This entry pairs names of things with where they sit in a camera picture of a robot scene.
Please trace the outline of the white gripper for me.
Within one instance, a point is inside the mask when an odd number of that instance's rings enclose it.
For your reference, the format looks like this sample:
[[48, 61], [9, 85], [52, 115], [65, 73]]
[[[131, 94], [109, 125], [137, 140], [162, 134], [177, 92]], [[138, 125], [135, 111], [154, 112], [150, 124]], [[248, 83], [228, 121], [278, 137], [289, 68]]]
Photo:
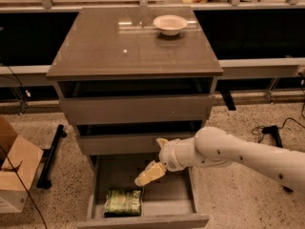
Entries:
[[156, 143], [160, 147], [159, 159], [161, 162], [150, 162], [134, 180], [137, 186], [143, 187], [160, 179], [165, 176], [166, 169], [170, 172], [177, 172], [188, 167], [200, 167], [205, 163], [205, 157], [195, 148], [193, 137], [174, 140], [158, 138]]

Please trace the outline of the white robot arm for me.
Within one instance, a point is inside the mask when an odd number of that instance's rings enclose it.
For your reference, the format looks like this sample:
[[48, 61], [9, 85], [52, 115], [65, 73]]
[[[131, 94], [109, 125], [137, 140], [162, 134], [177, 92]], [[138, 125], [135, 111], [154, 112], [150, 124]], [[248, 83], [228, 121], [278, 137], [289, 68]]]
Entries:
[[215, 127], [204, 127], [193, 137], [158, 138], [159, 160], [152, 161], [134, 183], [143, 187], [170, 172], [188, 167], [242, 164], [299, 193], [305, 192], [305, 154], [240, 139]]

